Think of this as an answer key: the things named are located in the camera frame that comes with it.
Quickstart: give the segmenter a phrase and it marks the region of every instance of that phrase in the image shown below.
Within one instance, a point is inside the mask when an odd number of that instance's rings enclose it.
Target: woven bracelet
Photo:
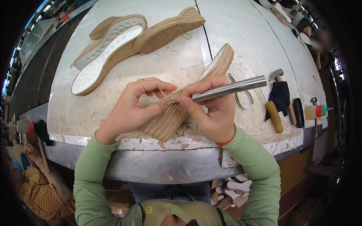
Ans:
[[[228,140],[226,143],[223,143],[223,144],[220,144],[220,143],[217,143],[219,147],[222,147],[223,145],[226,145],[228,143],[230,143],[232,141],[232,139],[234,139],[235,137],[235,134],[236,134],[236,126],[234,124],[234,135],[232,135],[232,137],[230,138],[230,140]]]

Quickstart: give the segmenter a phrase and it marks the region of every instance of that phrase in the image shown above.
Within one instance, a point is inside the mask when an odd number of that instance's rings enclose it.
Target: black cloth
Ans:
[[[43,119],[34,123],[34,132],[47,146],[53,146],[53,141],[49,139],[46,123]]]
[[[288,106],[290,103],[288,83],[273,82],[273,88],[269,95],[269,101],[273,101],[278,112],[282,111],[284,116],[288,115]],[[270,118],[269,112],[266,111],[265,121]]]

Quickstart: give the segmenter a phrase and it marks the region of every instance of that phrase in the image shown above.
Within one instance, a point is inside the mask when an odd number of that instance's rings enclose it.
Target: glue bottle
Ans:
[[[305,109],[306,118],[313,120],[318,117],[322,117],[327,114],[327,111],[333,109],[332,107],[326,107],[326,105],[309,105]]]

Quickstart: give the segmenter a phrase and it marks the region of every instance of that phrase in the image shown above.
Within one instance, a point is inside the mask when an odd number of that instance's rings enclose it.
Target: left hand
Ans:
[[[120,95],[109,117],[96,132],[97,140],[102,144],[112,144],[121,133],[132,132],[152,118],[163,114],[165,106],[152,103],[143,108],[139,103],[141,95],[151,97],[153,94],[160,99],[176,90],[177,86],[161,81],[155,77],[145,78],[144,81],[130,82]]]
[[[25,142],[25,144],[24,144],[24,153],[33,162],[36,162],[36,159],[40,156],[37,148],[27,142]]]

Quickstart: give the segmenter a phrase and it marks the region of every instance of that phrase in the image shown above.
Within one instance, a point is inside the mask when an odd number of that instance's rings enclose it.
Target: green sleeve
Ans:
[[[111,153],[119,142],[103,145],[93,134],[75,166],[74,197],[75,219],[79,226],[120,225],[121,219],[113,217],[107,202],[102,180]]]
[[[224,146],[252,180],[243,215],[243,225],[278,225],[280,169],[274,157],[250,135],[236,129],[234,139]]]

